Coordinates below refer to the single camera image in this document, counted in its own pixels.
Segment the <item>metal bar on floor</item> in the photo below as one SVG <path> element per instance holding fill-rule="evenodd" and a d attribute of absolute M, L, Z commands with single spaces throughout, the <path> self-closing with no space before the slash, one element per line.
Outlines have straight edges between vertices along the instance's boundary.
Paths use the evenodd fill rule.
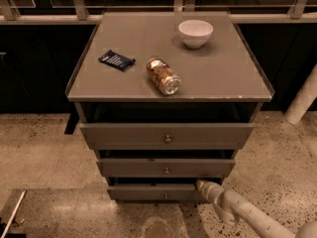
<path fill-rule="evenodd" d="M 2 233 L 1 233 L 1 238 L 6 238 L 6 236 L 9 234 L 9 230 L 10 230 L 10 228 L 15 220 L 16 214 L 19 210 L 19 207 L 20 207 L 26 193 L 27 193 L 27 190 L 23 189 L 20 196 L 19 196 L 19 199 L 18 199 L 17 203 L 15 204 L 13 211 L 12 211 L 12 213 L 11 213 L 11 215 L 10 215 L 6 225 L 5 225 L 5 228 L 3 229 Z"/>

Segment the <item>grey drawer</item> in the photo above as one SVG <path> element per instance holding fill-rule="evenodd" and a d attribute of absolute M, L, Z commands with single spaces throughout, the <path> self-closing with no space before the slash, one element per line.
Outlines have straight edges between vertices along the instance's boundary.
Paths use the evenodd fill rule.
<path fill-rule="evenodd" d="M 237 150 L 253 123 L 83 123 L 91 150 Z"/>
<path fill-rule="evenodd" d="M 111 199 L 131 201 L 204 201 L 193 184 L 115 185 L 108 187 Z"/>
<path fill-rule="evenodd" d="M 225 178 L 234 160 L 102 159 L 97 167 L 108 178 Z"/>

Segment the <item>grey drawer cabinet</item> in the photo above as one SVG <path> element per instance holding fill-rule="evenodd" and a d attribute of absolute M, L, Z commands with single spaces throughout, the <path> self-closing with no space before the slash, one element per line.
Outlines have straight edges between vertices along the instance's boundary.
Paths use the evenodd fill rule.
<path fill-rule="evenodd" d="M 273 90 L 225 12 L 110 12 L 66 94 L 112 199 L 198 201 Z"/>

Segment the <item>white ceramic bowl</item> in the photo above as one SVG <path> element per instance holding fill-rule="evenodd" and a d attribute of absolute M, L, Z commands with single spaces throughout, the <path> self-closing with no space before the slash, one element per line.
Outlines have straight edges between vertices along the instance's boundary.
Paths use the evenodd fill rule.
<path fill-rule="evenodd" d="M 214 28 L 201 20 L 187 20 L 179 24 L 178 32 L 181 40 L 191 49 L 199 49 L 211 38 Z"/>

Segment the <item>dark blue snack packet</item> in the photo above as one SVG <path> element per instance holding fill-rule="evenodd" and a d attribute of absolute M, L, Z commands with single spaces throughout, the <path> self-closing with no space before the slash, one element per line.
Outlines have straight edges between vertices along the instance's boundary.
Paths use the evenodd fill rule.
<path fill-rule="evenodd" d="M 136 62 L 135 59 L 129 59 L 113 52 L 112 50 L 106 52 L 98 60 L 121 71 L 127 70 Z"/>

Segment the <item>grey top drawer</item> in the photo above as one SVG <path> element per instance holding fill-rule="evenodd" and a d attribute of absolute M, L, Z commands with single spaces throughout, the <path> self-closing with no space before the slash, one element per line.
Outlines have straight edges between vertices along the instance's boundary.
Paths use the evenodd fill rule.
<path fill-rule="evenodd" d="M 91 150 L 237 150 L 253 123 L 83 123 Z"/>

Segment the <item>metal window railing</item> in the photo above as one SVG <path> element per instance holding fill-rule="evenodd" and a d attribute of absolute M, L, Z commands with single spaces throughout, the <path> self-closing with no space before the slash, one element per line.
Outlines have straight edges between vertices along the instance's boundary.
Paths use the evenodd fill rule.
<path fill-rule="evenodd" d="M 108 12 L 226 12 L 237 24 L 314 23 L 317 0 L 0 0 L 3 24 L 97 22 Z"/>

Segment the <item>grey bottom drawer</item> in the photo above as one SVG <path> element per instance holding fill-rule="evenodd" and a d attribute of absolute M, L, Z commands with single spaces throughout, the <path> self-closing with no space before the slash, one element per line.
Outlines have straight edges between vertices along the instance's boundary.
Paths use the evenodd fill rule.
<path fill-rule="evenodd" d="M 193 184 L 115 185 L 108 187 L 111 199 L 131 201 L 204 201 Z"/>

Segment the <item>white post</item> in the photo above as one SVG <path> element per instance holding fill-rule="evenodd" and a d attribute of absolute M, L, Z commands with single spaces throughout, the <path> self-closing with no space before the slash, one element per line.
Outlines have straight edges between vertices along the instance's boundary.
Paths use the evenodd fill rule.
<path fill-rule="evenodd" d="M 297 124 L 317 98 L 317 63 L 284 113 L 286 120 Z"/>

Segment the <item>orange soda can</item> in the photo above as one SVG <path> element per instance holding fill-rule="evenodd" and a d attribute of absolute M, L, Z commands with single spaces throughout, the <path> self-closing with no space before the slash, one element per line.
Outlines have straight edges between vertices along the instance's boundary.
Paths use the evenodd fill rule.
<path fill-rule="evenodd" d="M 147 73 L 163 95 L 173 95 L 180 88 L 180 77 L 162 59 L 150 59 L 147 63 Z"/>

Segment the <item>grey middle drawer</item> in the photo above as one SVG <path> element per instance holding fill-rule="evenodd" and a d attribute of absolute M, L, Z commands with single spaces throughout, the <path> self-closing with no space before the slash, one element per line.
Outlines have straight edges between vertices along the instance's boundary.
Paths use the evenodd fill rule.
<path fill-rule="evenodd" d="M 97 167 L 108 178 L 225 178 L 234 160 L 102 159 Z"/>

